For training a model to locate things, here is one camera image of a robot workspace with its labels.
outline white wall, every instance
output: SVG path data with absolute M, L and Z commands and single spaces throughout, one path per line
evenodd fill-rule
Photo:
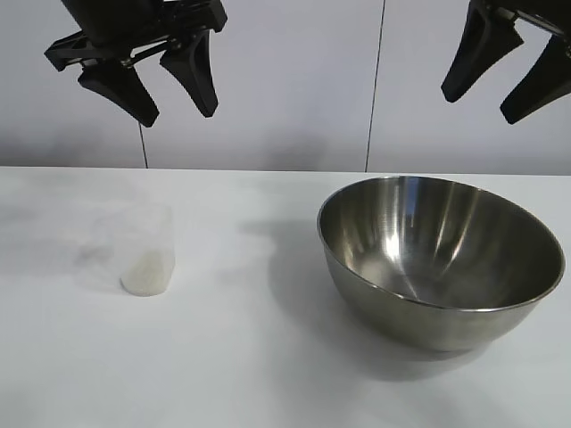
M 3 2 L 0 11 L 0 164 L 142 167 L 138 124 L 45 58 L 78 30 L 59 0 Z
M 363 170 L 382 0 L 223 0 L 211 36 L 219 108 L 204 119 L 157 61 L 139 67 L 161 116 L 156 168 Z
M 369 170 L 571 174 L 571 97 L 514 126 L 500 112 L 547 33 L 518 25 L 525 44 L 460 101 L 444 100 L 467 9 L 468 1 L 386 0 Z
M 204 119 L 153 57 L 138 67 L 161 110 L 144 130 L 150 166 L 363 170 L 383 0 L 223 0 L 211 37 L 220 106 Z M 468 0 L 387 0 L 369 170 L 571 174 L 571 97 L 515 126 L 499 107 L 548 35 L 525 45 L 457 103 L 440 85 Z M 0 165 L 142 167 L 137 123 L 58 73 L 43 52 L 77 30 L 60 0 L 0 13 Z

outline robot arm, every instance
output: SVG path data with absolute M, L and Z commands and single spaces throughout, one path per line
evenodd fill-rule
M 212 84 L 209 35 L 227 16 L 219 0 L 62 0 L 81 31 L 54 42 L 46 57 L 58 71 L 80 63 L 79 84 L 150 127 L 159 111 L 135 64 L 164 52 L 160 64 L 210 117 L 218 106 Z M 134 49 L 147 46 L 140 53 Z
M 458 101 L 494 63 L 524 43 L 514 28 L 517 19 L 549 31 L 551 39 L 501 105 L 508 123 L 571 93 L 571 2 L 471 0 L 456 58 L 442 85 L 449 102 Z
M 79 83 L 108 98 L 144 126 L 159 111 L 139 80 L 134 65 L 164 52 L 160 64 L 210 117 L 218 105 L 212 84 L 208 40 L 227 16 L 220 0 L 62 0 L 81 31 L 56 41 L 46 56 L 59 71 L 80 63 Z M 443 82 L 444 97 L 454 103 L 494 63 L 521 46 L 517 19 L 552 36 L 537 63 L 506 98 L 501 111 L 516 123 L 571 93 L 571 1 L 470 0 L 459 50 Z M 147 47 L 143 52 L 133 50 Z

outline translucent cup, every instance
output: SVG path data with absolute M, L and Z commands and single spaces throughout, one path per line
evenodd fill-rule
M 165 292 L 175 267 L 172 209 L 138 204 L 102 218 L 96 230 L 110 251 L 107 269 L 136 296 Z

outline white powder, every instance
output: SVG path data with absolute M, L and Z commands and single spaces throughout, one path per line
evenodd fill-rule
M 149 250 L 142 254 L 133 266 L 120 276 L 121 284 L 136 296 L 154 296 L 169 286 L 175 267 L 173 253 Z

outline white substance in cup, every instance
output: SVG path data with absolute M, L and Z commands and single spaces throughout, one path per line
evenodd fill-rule
M 121 284 L 125 290 L 136 296 L 155 296 L 169 286 L 174 267 L 174 254 L 159 250 L 148 251 L 121 275 Z
M 143 203 L 102 218 L 97 233 L 112 255 L 106 269 L 136 296 L 154 296 L 169 286 L 175 267 L 172 210 Z

